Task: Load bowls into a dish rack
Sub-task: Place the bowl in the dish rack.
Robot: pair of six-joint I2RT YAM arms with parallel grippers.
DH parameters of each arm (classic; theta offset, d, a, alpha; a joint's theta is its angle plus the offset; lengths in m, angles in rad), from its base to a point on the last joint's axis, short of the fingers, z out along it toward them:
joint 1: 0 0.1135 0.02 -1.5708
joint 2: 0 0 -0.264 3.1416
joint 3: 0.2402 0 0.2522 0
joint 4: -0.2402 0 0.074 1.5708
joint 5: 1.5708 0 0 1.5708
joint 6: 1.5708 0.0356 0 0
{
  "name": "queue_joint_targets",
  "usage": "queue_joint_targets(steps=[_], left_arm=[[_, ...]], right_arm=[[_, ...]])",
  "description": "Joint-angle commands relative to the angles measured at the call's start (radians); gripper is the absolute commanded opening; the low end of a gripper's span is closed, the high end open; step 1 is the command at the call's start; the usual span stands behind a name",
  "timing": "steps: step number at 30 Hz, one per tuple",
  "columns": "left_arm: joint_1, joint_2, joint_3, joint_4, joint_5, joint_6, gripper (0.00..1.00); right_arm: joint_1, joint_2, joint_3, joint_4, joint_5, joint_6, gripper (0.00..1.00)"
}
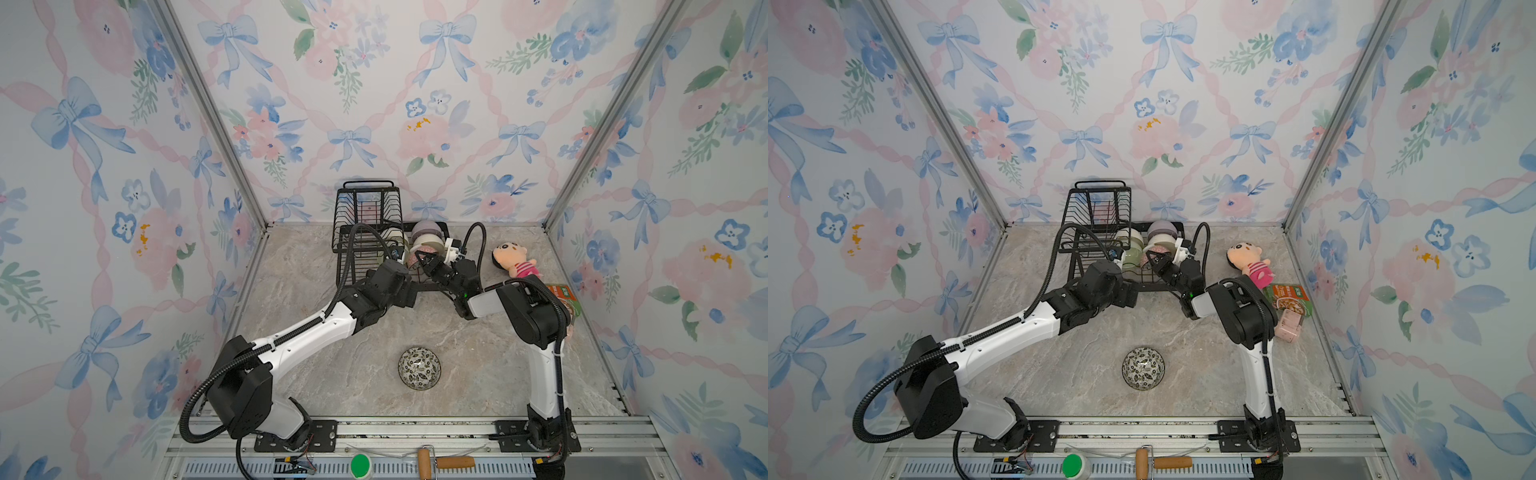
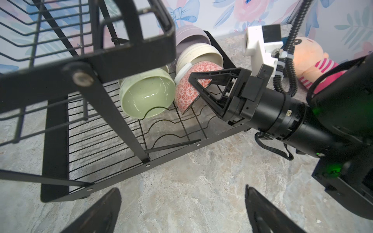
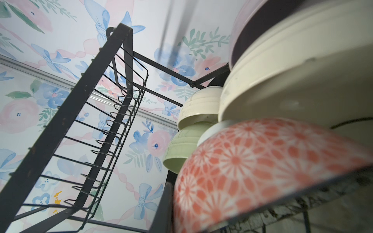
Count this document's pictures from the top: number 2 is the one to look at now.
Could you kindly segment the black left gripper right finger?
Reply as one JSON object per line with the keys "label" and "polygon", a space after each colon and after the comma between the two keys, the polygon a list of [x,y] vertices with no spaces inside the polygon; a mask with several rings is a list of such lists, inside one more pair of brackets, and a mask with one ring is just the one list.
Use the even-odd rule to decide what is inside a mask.
{"label": "black left gripper right finger", "polygon": [[255,188],[245,186],[245,206],[254,233],[305,233]]}

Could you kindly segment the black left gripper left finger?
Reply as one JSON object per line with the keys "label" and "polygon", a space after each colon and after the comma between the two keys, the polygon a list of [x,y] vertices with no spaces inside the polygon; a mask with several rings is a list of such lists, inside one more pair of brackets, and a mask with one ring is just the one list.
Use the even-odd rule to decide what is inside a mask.
{"label": "black left gripper left finger", "polygon": [[112,188],[62,232],[112,233],[115,230],[120,206],[120,191],[116,187]]}

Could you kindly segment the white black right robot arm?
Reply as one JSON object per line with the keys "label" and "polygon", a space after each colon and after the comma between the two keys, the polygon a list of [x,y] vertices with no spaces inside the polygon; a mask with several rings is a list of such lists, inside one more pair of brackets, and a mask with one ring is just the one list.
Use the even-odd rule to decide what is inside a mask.
{"label": "white black right robot arm", "polygon": [[256,129],[319,159],[312,174],[350,212],[373,217],[373,57],[340,64],[321,76],[306,102],[267,88],[274,69],[194,72],[190,84],[230,125]]}

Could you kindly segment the black floral bowl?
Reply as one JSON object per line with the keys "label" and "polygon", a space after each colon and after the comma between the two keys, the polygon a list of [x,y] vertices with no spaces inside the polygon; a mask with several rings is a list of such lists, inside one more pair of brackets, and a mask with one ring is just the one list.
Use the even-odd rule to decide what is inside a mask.
{"label": "black floral bowl", "polygon": [[175,77],[176,91],[175,104],[184,114],[199,98],[199,92],[188,81],[193,72],[210,72],[222,70],[223,67],[210,61],[202,61],[196,64],[187,63]]}

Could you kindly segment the cream white bowl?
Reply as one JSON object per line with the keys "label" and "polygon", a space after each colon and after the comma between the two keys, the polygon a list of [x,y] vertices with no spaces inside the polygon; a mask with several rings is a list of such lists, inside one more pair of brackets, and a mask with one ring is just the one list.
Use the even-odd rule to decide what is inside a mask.
{"label": "cream white bowl", "polygon": [[193,65],[202,61],[209,61],[221,67],[224,63],[223,56],[214,46],[206,43],[193,44],[186,48],[177,59],[174,80],[176,85]]}

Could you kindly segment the lavender bowl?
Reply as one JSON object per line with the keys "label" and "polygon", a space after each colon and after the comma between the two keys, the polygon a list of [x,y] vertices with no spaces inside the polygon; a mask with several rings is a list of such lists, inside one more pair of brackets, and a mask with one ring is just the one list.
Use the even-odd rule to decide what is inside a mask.
{"label": "lavender bowl", "polygon": [[176,60],[189,46],[196,43],[211,44],[208,35],[199,27],[186,25],[176,30]]}

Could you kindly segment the black wire dish rack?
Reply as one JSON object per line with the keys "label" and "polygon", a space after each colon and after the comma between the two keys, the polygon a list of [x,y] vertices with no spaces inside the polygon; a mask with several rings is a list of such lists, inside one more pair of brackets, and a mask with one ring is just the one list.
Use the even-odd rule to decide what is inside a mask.
{"label": "black wire dish rack", "polygon": [[44,203],[84,199],[236,135],[198,100],[131,117],[119,79],[161,65],[175,76],[176,31],[214,34],[235,3],[1,1],[1,181],[40,185]]}

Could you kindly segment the light green bowl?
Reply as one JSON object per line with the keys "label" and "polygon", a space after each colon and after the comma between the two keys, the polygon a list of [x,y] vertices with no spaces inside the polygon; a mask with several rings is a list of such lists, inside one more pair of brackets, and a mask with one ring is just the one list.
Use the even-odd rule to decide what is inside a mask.
{"label": "light green bowl", "polygon": [[159,115],[175,99],[176,84],[161,68],[120,79],[118,84],[121,108],[132,118]]}

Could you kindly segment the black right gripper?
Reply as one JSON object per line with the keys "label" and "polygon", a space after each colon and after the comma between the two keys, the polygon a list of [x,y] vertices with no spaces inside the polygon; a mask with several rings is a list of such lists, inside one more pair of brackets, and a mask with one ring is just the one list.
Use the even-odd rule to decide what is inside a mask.
{"label": "black right gripper", "polygon": [[273,71],[273,67],[262,65],[256,76],[252,75],[251,70],[244,68],[192,72],[188,81],[201,96],[207,96],[210,85],[228,87],[236,79],[222,120],[231,125],[243,124],[253,118]]}

